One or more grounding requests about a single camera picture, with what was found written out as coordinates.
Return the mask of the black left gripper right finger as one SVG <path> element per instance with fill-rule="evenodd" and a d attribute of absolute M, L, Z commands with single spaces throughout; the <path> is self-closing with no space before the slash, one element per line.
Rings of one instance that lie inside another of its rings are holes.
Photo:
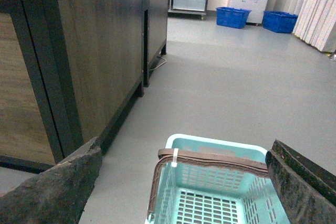
<path fill-rule="evenodd" d="M 334 174 L 280 140 L 265 162 L 290 223 L 335 223 Z"/>

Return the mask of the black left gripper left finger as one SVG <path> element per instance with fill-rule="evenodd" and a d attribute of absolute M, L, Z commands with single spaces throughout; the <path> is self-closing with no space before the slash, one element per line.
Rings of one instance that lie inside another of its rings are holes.
<path fill-rule="evenodd" d="M 79 223 L 102 165 L 100 143 L 92 138 L 1 195 L 1 223 Z"/>

